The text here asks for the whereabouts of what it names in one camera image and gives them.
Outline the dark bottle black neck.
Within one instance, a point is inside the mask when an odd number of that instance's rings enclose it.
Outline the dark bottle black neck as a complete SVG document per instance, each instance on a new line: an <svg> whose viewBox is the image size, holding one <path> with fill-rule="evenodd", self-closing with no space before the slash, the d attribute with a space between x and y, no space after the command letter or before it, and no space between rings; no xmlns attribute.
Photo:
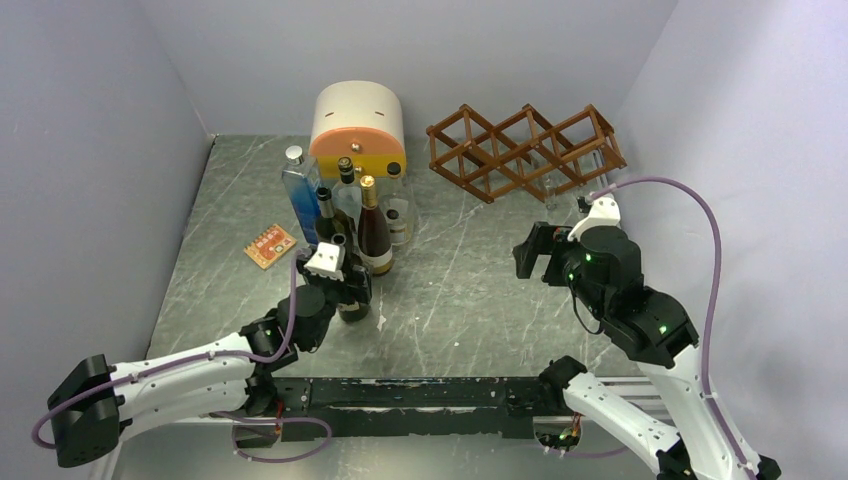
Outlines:
<svg viewBox="0 0 848 480"><path fill-rule="evenodd" d="M355 323L364 319L370 312L372 275L359 255L347 248L347 240L343 234L334 234L331 243L339 246L342 253L340 272L343 280L337 310L343 321Z"/></svg>

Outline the brown bottle gold foil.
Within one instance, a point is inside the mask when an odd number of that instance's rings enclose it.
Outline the brown bottle gold foil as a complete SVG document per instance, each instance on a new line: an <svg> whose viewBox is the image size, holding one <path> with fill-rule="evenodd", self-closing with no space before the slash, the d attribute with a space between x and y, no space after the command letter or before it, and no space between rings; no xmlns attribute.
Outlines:
<svg viewBox="0 0 848 480"><path fill-rule="evenodd" d="M392 244L385 216L378 204L376 179L370 175L360 178L362 205L357 231L363 261L374 276L389 272L393 265Z"/></svg>

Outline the green bottle silver neck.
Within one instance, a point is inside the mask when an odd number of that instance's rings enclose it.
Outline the green bottle silver neck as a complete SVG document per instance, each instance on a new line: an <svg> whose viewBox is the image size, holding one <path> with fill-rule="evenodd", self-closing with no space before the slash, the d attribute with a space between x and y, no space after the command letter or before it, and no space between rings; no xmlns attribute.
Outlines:
<svg viewBox="0 0 848 480"><path fill-rule="evenodd" d="M320 216L315 220L315 231L321 242L329 243L335 234L345 237L345 247L354 247L354 222L343 210L337 209L332 200L332 192L327 187L316 189Z"/></svg>

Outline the clear square bottle black cap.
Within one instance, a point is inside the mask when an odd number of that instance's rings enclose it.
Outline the clear square bottle black cap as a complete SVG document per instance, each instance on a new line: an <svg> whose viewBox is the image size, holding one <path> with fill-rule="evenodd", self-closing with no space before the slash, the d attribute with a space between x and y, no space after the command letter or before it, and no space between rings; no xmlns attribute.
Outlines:
<svg viewBox="0 0 848 480"><path fill-rule="evenodd" d="M357 232L362 209L362 190L349 157L340 157L337 167L340 180L332 189L333 201L335 206L351 219L353 231Z"/></svg>

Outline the clear round glass bottle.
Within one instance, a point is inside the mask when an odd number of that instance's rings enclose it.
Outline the clear round glass bottle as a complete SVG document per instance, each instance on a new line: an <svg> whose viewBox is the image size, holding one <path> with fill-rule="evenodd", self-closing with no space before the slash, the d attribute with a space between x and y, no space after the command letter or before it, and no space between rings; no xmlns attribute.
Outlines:
<svg viewBox="0 0 848 480"><path fill-rule="evenodd" d="M387 179L379 205L389 229L393 246L408 243L415 233L417 211L412 189L398 162L387 164Z"/></svg>

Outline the blue square bottle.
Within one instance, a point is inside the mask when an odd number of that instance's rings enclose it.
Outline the blue square bottle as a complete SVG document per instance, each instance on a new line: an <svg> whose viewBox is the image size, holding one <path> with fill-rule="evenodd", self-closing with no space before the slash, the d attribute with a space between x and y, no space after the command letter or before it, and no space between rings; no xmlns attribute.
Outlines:
<svg viewBox="0 0 848 480"><path fill-rule="evenodd" d="M300 146L289 146L285 150L282 181L305 240L317 245L316 222L321 213L316 192L322 186L317 160Z"/></svg>

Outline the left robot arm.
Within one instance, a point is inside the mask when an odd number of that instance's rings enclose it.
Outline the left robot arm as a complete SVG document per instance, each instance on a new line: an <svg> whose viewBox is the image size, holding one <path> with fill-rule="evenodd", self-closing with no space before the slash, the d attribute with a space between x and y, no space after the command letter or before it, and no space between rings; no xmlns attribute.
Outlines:
<svg viewBox="0 0 848 480"><path fill-rule="evenodd" d="M339 254L306 250L288 297L239 331L201 347L138 362L80 361L48 397L34 443L55 452L61 468L90 463L123 440L195 415L243 410L261 416L278 402L272 373L314 352L342 306L371 300L372 274Z"/></svg>

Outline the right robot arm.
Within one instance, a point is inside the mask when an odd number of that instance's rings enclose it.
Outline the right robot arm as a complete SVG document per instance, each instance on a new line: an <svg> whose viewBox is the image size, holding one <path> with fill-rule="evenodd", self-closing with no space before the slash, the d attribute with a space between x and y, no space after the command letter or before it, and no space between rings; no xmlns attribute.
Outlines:
<svg viewBox="0 0 848 480"><path fill-rule="evenodd" d="M542 280L566 287L656 388L666 424L612 392L578 360L564 356L539 376L550 413L590 419L637 455L659 479L777 479L778 463L756 453L707 392L700 341L683 305L644 283L641 250L616 226L596 226L570 241L570 228L537 222L512 250L516 276L550 258Z"/></svg>

